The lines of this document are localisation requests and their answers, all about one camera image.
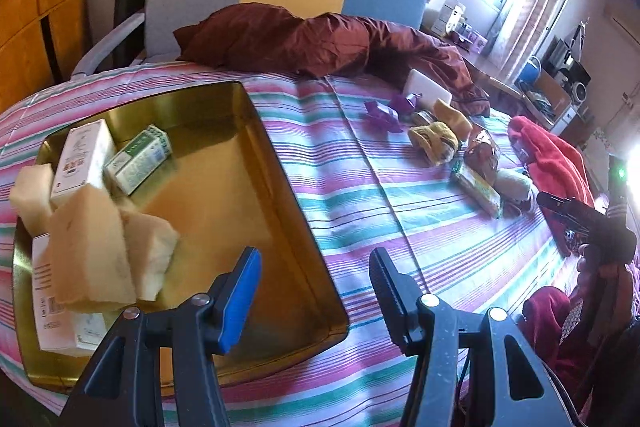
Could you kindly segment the white flat carton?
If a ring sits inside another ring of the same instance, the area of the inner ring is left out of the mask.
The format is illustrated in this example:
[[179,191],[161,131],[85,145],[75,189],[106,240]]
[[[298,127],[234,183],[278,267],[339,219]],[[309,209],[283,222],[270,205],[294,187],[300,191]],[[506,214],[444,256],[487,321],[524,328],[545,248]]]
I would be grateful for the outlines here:
[[49,235],[32,240],[32,306],[39,348],[42,351],[90,357],[106,334],[102,314],[67,310],[54,297]]

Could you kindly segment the green white small box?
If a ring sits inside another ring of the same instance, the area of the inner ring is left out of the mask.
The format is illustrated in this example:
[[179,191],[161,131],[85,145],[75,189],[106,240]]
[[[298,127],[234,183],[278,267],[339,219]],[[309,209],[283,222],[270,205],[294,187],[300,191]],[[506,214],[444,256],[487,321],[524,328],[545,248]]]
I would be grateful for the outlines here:
[[107,161],[104,172],[126,196],[151,176],[172,154],[167,133],[149,124]]

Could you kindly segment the yellow knitted sock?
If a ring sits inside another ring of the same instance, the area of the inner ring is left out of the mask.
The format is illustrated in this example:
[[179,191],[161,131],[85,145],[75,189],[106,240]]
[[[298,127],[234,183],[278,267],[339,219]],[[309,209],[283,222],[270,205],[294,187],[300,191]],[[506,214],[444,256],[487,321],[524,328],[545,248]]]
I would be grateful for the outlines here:
[[414,147],[420,148],[432,166],[447,164],[459,150],[457,135],[443,122],[416,126],[408,130]]

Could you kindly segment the striped bed sheet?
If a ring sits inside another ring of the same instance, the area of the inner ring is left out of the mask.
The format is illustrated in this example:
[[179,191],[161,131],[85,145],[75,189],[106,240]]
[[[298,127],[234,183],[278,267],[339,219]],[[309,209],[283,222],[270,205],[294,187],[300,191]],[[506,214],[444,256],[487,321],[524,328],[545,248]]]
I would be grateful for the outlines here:
[[1,115],[1,375],[54,413],[66,398],[37,389],[24,372],[15,334],[11,247],[16,214],[8,196],[18,170],[51,132],[145,95],[238,80],[310,224],[349,316],[336,347],[254,383],[224,389],[233,426],[397,425],[414,359],[390,341],[368,275],[382,246],[401,271],[451,306],[512,313],[542,286],[567,295],[575,258],[563,258],[544,216],[492,220],[448,169],[428,168],[404,134],[369,127],[363,102],[388,101],[372,77],[302,81],[213,72],[180,63],[139,65],[44,89]]

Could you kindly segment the orange white muffin packet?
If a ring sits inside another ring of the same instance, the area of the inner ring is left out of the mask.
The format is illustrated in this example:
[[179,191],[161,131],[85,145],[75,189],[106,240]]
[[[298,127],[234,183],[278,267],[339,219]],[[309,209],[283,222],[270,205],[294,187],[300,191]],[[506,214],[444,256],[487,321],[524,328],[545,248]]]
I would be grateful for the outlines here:
[[465,165],[479,174],[489,185],[497,179],[500,150],[489,131],[474,126],[463,155]]

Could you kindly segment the white rolled sock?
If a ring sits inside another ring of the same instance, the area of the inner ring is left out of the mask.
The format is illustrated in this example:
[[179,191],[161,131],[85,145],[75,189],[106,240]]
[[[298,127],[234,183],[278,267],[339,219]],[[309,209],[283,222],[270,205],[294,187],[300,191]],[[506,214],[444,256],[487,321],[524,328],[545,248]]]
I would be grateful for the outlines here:
[[532,179],[515,169],[499,169],[494,182],[494,189],[501,197],[524,212],[534,208],[533,186]]

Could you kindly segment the wooden side desk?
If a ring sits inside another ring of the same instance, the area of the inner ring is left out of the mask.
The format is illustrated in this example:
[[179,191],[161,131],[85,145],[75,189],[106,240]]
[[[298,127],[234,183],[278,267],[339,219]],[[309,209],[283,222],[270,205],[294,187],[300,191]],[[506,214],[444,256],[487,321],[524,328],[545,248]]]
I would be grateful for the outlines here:
[[483,66],[483,57],[462,48],[458,51],[474,83],[488,94],[492,108],[510,116],[524,115],[566,142],[586,147],[593,125],[586,124],[578,108],[570,103],[570,95],[545,69],[533,83],[524,82],[522,90],[516,82],[506,84],[491,76],[489,66]]

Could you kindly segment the red fleece garment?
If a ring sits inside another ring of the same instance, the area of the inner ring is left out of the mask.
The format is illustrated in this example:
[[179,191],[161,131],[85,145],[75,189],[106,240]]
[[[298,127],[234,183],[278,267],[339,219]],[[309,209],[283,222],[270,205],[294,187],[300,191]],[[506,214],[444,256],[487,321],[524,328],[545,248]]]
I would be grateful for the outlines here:
[[508,135],[513,150],[523,151],[524,164],[539,192],[593,206],[585,163],[574,146],[525,116],[510,120]]

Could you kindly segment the blue bucket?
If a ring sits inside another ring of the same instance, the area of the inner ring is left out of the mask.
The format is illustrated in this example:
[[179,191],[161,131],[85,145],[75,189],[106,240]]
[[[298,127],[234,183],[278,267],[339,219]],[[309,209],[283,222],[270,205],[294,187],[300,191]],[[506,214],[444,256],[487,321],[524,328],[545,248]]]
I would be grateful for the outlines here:
[[540,77],[542,71],[541,61],[536,56],[531,56],[526,61],[516,80],[527,84],[534,84]]

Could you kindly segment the tan sponge block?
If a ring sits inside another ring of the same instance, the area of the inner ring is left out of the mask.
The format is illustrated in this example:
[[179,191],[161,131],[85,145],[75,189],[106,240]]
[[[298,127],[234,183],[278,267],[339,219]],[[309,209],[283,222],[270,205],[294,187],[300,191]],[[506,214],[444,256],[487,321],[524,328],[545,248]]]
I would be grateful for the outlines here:
[[49,245],[54,297],[81,313],[114,311],[137,301],[117,206],[92,185],[53,213]]

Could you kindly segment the purple snack packet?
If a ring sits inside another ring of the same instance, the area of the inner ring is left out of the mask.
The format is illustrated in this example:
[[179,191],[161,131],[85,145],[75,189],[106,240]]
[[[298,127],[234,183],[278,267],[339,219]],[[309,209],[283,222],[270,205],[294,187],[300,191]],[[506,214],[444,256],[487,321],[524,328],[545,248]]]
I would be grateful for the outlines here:
[[395,109],[378,101],[367,101],[364,103],[364,108],[368,119],[379,128],[392,133],[402,131],[399,115]]
[[388,106],[390,106],[390,108],[399,116],[407,116],[411,115],[419,108],[420,98],[420,93],[396,93],[388,102]]

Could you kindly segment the gold metal tray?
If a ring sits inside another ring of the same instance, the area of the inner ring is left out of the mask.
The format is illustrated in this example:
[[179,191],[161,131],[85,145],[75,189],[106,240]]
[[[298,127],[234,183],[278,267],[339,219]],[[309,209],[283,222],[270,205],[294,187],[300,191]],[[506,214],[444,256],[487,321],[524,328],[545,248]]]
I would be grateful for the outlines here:
[[107,123],[117,145],[155,124],[172,148],[131,196],[180,236],[164,287],[144,311],[175,308],[206,291],[246,247],[262,255],[242,336],[215,361],[222,385],[283,371],[346,338],[340,295],[242,83],[150,95],[90,116]]

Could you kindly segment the pale sponge block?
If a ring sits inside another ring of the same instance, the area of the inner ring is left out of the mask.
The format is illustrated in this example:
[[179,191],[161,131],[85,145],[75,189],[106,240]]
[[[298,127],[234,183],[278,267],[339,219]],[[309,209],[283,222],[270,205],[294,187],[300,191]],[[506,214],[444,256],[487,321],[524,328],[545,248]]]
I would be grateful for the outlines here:
[[50,202],[52,182],[50,164],[32,165],[20,170],[11,188],[10,204],[32,237],[47,232],[53,213]]

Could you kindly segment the maroon puffy jacket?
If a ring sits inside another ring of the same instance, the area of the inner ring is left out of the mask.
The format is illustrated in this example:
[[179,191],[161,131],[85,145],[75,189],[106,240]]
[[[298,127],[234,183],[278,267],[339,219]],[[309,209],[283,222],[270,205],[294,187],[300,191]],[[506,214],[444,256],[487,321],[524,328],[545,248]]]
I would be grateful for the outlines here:
[[478,87],[458,49],[411,26],[371,17],[293,15],[282,6],[240,3],[174,31],[181,61],[235,72],[319,79],[378,77],[396,88],[417,70],[445,88],[466,116],[488,116],[488,94]]

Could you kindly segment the white medicine box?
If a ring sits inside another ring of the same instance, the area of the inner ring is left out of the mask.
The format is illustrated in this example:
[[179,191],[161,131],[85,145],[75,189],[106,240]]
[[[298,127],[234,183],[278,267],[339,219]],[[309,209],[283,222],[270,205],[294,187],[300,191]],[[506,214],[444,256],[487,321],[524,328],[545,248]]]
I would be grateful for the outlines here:
[[52,183],[50,202],[58,208],[85,185],[111,191],[104,167],[116,147],[104,119],[70,129]]

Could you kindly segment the white soap bar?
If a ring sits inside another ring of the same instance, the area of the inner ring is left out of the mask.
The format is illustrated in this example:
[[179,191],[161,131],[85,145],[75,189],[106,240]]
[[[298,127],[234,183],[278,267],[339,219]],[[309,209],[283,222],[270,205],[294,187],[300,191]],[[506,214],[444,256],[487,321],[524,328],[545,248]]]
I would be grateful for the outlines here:
[[432,110],[437,101],[449,105],[452,100],[452,95],[447,89],[416,69],[410,70],[402,94],[415,95],[416,105],[424,110]]

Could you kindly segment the welldal cracker packet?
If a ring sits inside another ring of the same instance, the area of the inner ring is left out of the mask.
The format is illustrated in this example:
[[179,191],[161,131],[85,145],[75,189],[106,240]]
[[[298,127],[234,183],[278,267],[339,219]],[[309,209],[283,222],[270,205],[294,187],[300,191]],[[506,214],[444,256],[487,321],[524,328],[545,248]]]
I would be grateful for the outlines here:
[[455,160],[451,165],[451,176],[463,191],[475,200],[492,219],[502,215],[502,202],[499,193],[463,160]]

